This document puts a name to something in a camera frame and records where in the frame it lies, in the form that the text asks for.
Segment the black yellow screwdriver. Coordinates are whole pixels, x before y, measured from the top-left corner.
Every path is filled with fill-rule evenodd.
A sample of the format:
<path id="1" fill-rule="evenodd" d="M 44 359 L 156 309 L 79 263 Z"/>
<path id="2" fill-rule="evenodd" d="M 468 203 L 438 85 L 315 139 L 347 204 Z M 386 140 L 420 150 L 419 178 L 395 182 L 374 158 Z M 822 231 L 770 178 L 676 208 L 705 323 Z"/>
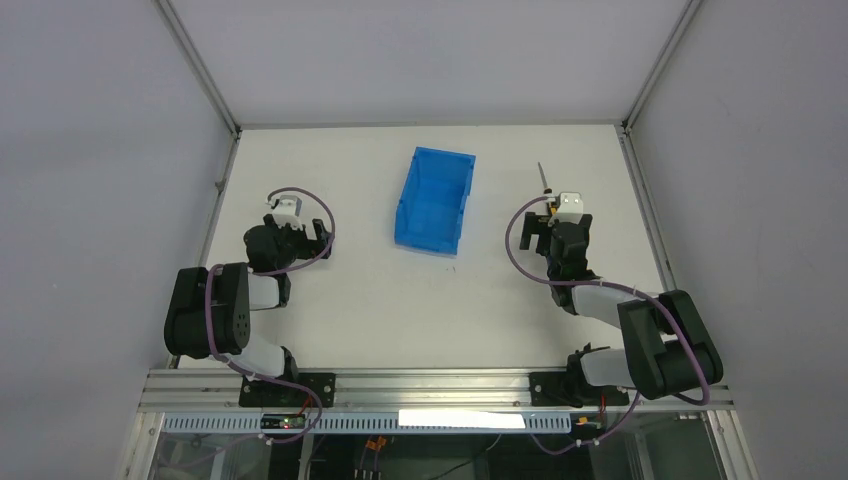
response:
<path id="1" fill-rule="evenodd" d="M 537 169 L 538 169 L 538 172 L 539 172 L 539 176 L 540 176 L 540 180 L 541 180 L 541 184 L 542 184 L 542 188 L 543 188 L 543 195 L 546 197 L 546 202 L 547 202 L 546 210 L 547 210 L 547 213 L 549 215 L 552 215 L 555 211 L 553 190 L 549 186 L 547 176 L 546 176 L 546 173 L 544 171 L 544 167 L 540 162 L 537 163 Z"/>

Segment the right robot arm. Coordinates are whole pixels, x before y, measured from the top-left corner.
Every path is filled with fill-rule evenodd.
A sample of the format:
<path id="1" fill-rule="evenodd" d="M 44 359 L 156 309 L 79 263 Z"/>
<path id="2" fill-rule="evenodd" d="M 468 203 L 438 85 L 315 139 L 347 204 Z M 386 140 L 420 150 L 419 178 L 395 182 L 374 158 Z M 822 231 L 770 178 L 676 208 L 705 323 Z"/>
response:
<path id="1" fill-rule="evenodd" d="M 568 405 L 598 402 L 615 388 L 649 400 L 667 396 L 706 405 L 723 364 L 692 297 L 613 284 L 588 266 L 592 217 L 576 222 L 524 214 L 519 247 L 546 261 L 542 283 L 566 313 L 600 320 L 622 335 L 620 348 L 586 345 L 570 354 L 554 394 Z"/>

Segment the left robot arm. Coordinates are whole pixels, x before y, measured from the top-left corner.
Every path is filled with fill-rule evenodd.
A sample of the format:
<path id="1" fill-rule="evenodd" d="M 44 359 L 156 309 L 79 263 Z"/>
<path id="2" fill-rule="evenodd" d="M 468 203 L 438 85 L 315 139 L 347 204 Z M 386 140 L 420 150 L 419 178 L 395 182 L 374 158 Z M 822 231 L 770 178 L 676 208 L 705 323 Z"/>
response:
<path id="1" fill-rule="evenodd" d="M 312 227 L 314 236 L 309 237 L 303 228 L 281 225 L 267 214 L 243 235 L 245 262 L 181 269 L 164 323 L 169 353 L 212 358 L 250 378 L 296 383 L 293 354 L 255 333 L 251 314 L 288 305 L 288 270 L 297 260 L 329 257 L 331 233 L 320 219 Z"/>

